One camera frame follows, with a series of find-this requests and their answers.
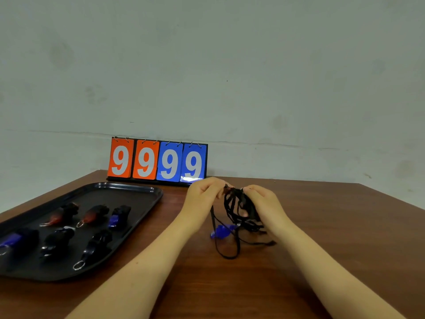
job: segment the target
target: white number 9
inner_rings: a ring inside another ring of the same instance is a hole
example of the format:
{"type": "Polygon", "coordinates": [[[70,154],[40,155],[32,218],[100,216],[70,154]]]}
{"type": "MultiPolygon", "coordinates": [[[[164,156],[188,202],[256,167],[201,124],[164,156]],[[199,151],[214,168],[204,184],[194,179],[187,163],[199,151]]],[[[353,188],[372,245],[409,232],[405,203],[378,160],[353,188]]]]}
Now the white number 9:
{"type": "Polygon", "coordinates": [[[153,165],[155,164],[155,154],[151,148],[143,148],[139,152],[138,157],[139,163],[142,167],[147,167],[146,171],[143,169],[137,169],[137,173],[141,177],[147,177],[151,174],[153,170],[153,165]]]}
{"type": "Polygon", "coordinates": [[[199,152],[191,151],[186,157],[186,168],[189,171],[195,171],[192,175],[190,172],[185,173],[184,176],[187,178],[195,178],[198,179],[201,175],[201,168],[202,168],[202,158],[199,152]],[[195,158],[195,165],[192,165],[192,158],[195,158]]]}
{"type": "Polygon", "coordinates": [[[166,170],[161,171],[161,176],[164,179],[171,179],[176,175],[177,172],[177,167],[178,167],[178,157],[177,157],[177,152],[173,149],[168,149],[165,150],[164,154],[162,155],[162,165],[164,166],[165,169],[169,169],[170,173],[167,173],[166,170]],[[171,163],[168,163],[168,156],[171,156],[171,163]]]}
{"type": "Polygon", "coordinates": [[[127,150],[127,148],[124,145],[117,146],[114,150],[113,159],[114,159],[114,163],[118,166],[121,166],[121,167],[120,168],[112,167],[112,173],[117,175],[117,176],[121,176],[125,172],[125,170],[127,169],[127,166],[128,166],[128,150],[127,150]],[[122,159],[120,159],[120,152],[123,153],[122,159]]]}

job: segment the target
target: forearm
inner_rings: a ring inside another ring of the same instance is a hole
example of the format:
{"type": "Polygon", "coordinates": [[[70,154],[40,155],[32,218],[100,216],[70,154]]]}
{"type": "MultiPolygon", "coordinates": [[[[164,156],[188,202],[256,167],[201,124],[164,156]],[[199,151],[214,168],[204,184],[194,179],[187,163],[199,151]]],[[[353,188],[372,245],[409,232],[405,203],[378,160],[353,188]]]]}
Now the forearm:
{"type": "Polygon", "coordinates": [[[144,251],[88,296],[67,319],[148,318],[190,237],[177,217],[144,251]]]}
{"type": "Polygon", "coordinates": [[[278,239],[332,318],[404,318],[297,226],[282,227],[278,239]]]}

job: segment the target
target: left hand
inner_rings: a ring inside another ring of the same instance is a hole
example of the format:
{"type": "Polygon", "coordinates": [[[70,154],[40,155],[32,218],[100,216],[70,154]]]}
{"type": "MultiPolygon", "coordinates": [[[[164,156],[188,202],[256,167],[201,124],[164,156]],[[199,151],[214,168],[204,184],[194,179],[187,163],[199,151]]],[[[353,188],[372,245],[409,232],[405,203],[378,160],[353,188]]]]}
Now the left hand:
{"type": "Polygon", "coordinates": [[[190,185],[178,218],[189,226],[191,234],[199,230],[208,216],[215,198],[223,196],[224,185],[233,187],[224,180],[210,177],[190,185]]]}

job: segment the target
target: hand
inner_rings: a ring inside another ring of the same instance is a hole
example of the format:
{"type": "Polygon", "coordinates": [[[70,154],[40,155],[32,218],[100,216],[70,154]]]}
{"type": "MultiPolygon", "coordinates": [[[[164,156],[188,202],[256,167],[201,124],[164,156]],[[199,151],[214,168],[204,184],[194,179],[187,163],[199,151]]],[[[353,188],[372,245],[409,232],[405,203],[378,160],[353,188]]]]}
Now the hand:
{"type": "Polygon", "coordinates": [[[190,185],[178,218],[189,226],[191,234],[199,230],[208,216],[215,198],[223,196],[224,180],[210,177],[190,185]]]}
{"type": "Polygon", "coordinates": [[[274,236],[292,224],[273,191],[250,185],[243,192],[252,200],[264,226],[274,236]]]}

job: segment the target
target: orange number card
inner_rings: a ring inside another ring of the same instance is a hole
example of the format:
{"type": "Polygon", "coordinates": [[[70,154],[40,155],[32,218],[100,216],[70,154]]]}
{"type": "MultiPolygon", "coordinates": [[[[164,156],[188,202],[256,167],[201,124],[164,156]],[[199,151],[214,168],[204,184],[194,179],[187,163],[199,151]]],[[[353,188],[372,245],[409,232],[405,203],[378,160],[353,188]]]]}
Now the orange number card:
{"type": "Polygon", "coordinates": [[[155,180],[159,142],[137,140],[133,178],[155,180]]]}
{"type": "Polygon", "coordinates": [[[133,162],[133,139],[112,138],[108,177],[129,178],[133,162]]]}

